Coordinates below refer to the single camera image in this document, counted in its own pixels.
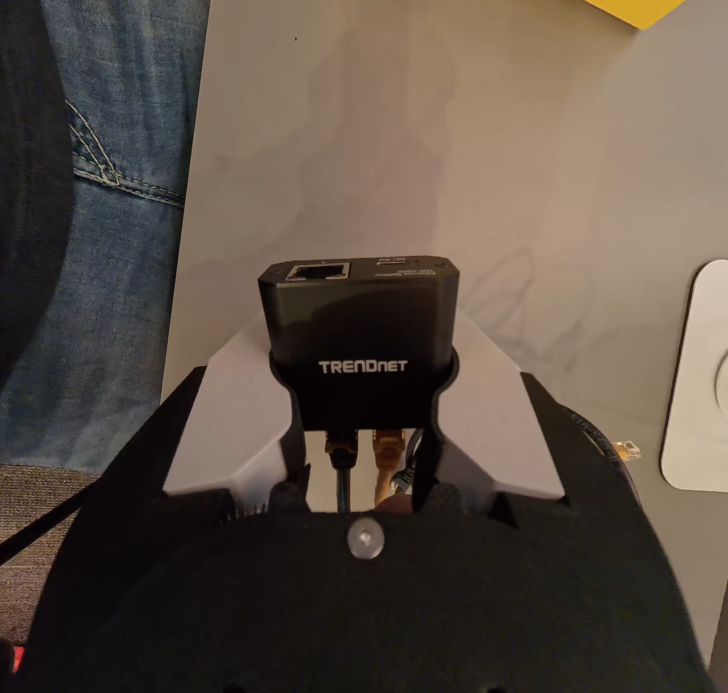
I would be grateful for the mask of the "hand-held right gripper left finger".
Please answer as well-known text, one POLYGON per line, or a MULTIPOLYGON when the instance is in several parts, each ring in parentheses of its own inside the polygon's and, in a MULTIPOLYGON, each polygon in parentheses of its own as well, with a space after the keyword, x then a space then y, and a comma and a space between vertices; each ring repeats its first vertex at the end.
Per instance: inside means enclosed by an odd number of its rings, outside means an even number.
POLYGON ((209 360, 164 492, 225 488, 234 499, 268 499, 279 482, 306 479, 297 400, 271 364, 270 348, 260 313, 209 360))

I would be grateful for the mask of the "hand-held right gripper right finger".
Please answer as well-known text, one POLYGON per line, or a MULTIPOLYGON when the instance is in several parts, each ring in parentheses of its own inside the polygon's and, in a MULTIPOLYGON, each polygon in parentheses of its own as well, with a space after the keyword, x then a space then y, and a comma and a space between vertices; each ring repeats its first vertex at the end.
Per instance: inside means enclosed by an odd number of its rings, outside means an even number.
POLYGON ((501 493, 558 501, 565 490, 518 365, 462 311, 450 377, 433 397, 417 453, 413 507, 454 487, 468 513, 501 493))

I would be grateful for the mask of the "black network switch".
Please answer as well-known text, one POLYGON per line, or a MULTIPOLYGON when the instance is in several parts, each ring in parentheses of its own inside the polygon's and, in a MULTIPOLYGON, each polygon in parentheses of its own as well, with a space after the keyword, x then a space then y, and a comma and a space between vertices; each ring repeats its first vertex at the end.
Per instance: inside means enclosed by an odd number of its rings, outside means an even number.
POLYGON ((308 432, 419 429, 453 370, 460 271, 437 256, 284 261, 258 279, 308 432))

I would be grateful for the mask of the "person's blue jeans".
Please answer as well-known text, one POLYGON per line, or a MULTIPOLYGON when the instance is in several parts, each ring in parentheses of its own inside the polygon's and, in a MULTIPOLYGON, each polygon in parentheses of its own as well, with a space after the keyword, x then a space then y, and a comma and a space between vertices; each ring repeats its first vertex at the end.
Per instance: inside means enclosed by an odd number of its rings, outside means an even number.
POLYGON ((2 0, 2 464, 159 404, 210 0, 2 0))

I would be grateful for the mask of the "grey fabric chair seat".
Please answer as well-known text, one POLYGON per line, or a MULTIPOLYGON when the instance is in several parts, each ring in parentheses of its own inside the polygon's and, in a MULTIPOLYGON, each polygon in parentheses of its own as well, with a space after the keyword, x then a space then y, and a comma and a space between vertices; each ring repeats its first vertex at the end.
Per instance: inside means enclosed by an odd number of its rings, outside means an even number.
MULTIPOLYGON (((96 474, 66 468, 2 465, 1 541, 97 479, 96 474)), ((12 643, 28 637, 47 576, 73 519, 74 514, 2 565, 1 634, 12 643)))

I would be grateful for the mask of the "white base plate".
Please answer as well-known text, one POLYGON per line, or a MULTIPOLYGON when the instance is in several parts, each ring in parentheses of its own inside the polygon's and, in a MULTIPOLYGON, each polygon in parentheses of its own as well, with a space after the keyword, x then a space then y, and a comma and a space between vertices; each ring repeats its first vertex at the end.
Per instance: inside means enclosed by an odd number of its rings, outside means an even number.
POLYGON ((692 280, 660 451, 675 488, 727 492, 727 260, 692 280))

